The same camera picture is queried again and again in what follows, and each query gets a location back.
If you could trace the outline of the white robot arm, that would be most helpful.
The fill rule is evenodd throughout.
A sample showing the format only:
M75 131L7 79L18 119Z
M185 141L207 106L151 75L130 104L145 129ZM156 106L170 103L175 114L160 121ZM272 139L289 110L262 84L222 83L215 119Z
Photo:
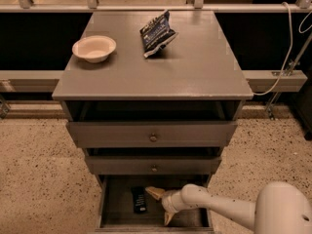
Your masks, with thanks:
M268 183L254 203L213 195L195 184L186 184L179 190L148 186L145 191L161 201L165 225L181 211L206 209L250 229L253 234L312 234L311 205L302 192L286 182Z

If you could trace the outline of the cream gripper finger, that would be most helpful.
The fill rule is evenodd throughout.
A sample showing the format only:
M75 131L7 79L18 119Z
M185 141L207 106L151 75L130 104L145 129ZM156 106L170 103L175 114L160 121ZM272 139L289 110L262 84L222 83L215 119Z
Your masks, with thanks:
M157 188L154 186L148 186L145 188L145 191L151 195L155 200L159 201L162 199L163 195L165 194L165 190L162 188Z
M169 212L165 212L164 214L164 225L168 226L169 223L172 221L172 219L174 218L175 213L169 213Z

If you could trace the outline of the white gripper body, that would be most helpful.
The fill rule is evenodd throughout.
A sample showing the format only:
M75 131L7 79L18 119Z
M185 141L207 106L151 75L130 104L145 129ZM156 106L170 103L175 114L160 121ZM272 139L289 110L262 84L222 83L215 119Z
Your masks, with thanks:
M179 190L166 191L162 196L162 206L167 213L176 214L185 208Z

